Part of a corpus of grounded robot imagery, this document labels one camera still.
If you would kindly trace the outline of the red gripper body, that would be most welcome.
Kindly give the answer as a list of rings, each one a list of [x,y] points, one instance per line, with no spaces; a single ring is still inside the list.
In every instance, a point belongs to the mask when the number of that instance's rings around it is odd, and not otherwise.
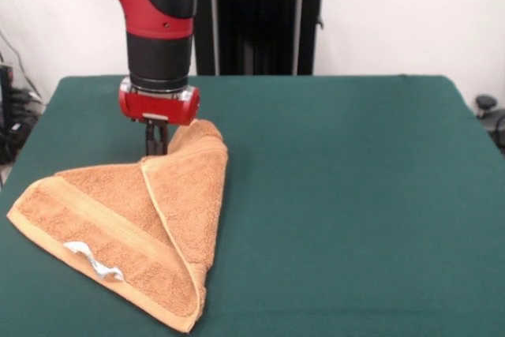
[[[198,88],[188,86],[181,92],[155,94],[136,92],[131,86],[119,88],[122,113],[139,122],[163,121],[172,125],[189,125],[200,105]]]

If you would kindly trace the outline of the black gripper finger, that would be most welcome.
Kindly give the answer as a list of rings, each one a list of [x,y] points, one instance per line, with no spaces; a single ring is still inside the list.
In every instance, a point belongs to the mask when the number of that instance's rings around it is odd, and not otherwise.
[[[157,143],[157,154],[165,155],[167,153],[167,146],[170,139],[169,129],[166,122],[158,123],[159,141]]]
[[[146,122],[145,139],[146,139],[146,155],[157,155],[155,123],[152,120],[147,120]]]

